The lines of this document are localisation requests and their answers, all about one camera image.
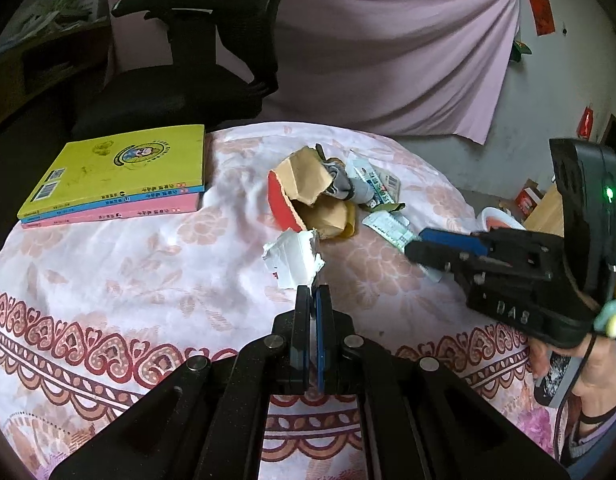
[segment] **wrist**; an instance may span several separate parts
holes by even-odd
[[[581,395],[581,413],[596,417],[610,412],[616,407],[616,370],[611,372],[603,386],[589,386]],[[579,423],[579,437],[584,437],[597,429],[600,424]]]

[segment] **bed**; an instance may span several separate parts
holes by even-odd
[[[35,478],[48,478],[187,357],[233,355],[293,308],[294,291],[278,288],[261,259],[280,234],[266,175],[316,143],[343,159],[354,148],[393,172],[416,230],[476,229],[444,175],[395,141],[305,123],[208,134],[210,185],[196,213],[18,224],[0,252],[0,429]],[[358,333],[402,357],[440,359],[553,453],[556,414],[534,401],[524,335],[468,310],[451,276],[432,282],[360,222],[352,238],[326,240],[320,252],[333,306]],[[355,398],[272,397],[259,476],[365,478]]]

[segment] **stack of books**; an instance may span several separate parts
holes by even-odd
[[[24,228],[196,211],[204,127],[169,126],[68,142],[18,218]]]

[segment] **wooden shelf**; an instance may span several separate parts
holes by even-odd
[[[104,63],[110,41],[110,22],[103,20],[32,38],[0,54],[0,124],[32,99]],[[68,67],[47,81],[35,80],[35,75],[61,64]]]

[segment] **bracelet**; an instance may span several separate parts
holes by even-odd
[[[609,420],[615,413],[616,406],[612,408],[609,412],[605,412],[603,415],[587,416],[584,415],[583,412],[581,412],[581,415],[579,415],[579,421],[583,422],[584,424],[601,424]]]

